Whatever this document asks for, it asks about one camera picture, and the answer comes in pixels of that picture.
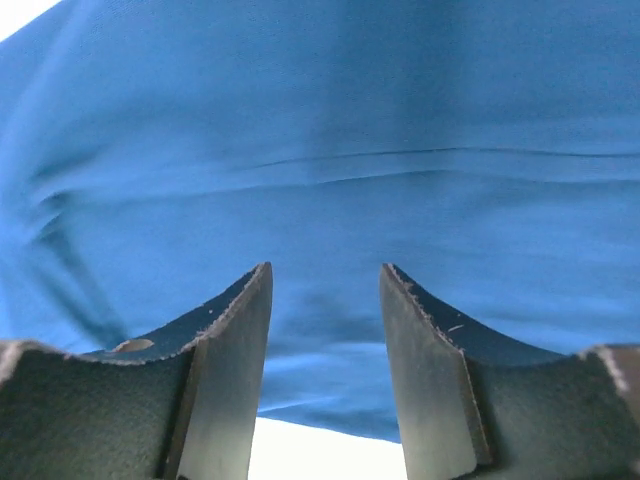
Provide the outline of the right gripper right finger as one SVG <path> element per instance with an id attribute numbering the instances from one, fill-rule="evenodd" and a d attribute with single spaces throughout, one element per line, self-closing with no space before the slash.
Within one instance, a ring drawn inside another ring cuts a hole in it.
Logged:
<path id="1" fill-rule="evenodd" d="M 635 479 L 639 348 L 562 355 L 501 334 L 393 264 L 379 279 L 411 479 Z"/>

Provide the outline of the blue t shirt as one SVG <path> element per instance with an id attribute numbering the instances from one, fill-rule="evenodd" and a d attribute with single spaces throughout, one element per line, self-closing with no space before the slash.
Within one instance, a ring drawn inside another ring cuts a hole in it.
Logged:
<path id="1" fill-rule="evenodd" d="M 1 334 L 112 348 L 261 262 L 264 416 L 396 440 L 401 267 L 639 338 L 635 1 L 63 1 L 1 44 Z"/>

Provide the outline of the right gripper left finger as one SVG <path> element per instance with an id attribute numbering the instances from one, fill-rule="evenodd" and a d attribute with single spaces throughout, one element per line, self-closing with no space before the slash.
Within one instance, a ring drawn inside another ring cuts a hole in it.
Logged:
<path id="1" fill-rule="evenodd" d="M 244 479 L 272 305 L 261 263 L 111 351 L 1 345 L 5 479 Z"/>

